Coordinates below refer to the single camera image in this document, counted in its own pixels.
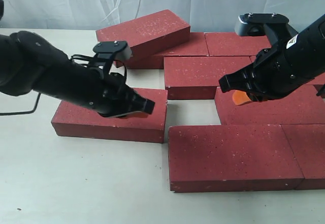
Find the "wire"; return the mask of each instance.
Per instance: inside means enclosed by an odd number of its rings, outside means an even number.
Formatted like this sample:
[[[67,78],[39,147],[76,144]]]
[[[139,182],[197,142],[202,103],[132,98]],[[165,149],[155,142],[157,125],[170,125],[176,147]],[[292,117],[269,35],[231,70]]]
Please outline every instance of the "wire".
[[[39,104],[40,101],[40,97],[41,97],[41,93],[39,93],[37,95],[36,101],[35,101],[35,105],[34,108],[31,111],[19,111],[19,112],[3,112],[0,113],[0,116],[15,116],[15,115],[26,115],[26,114],[32,114],[36,111],[36,108]]]

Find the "white curtain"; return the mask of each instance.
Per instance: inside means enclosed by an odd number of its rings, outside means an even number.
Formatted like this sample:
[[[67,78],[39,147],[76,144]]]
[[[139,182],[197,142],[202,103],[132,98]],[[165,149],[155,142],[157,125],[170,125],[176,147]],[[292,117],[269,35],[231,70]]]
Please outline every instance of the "white curtain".
[[[247,12],[281,13],[302,30],[325,13],[325,0],[4,0],[1,27],[99,29],[163,9],[192,31],[233,31]]]

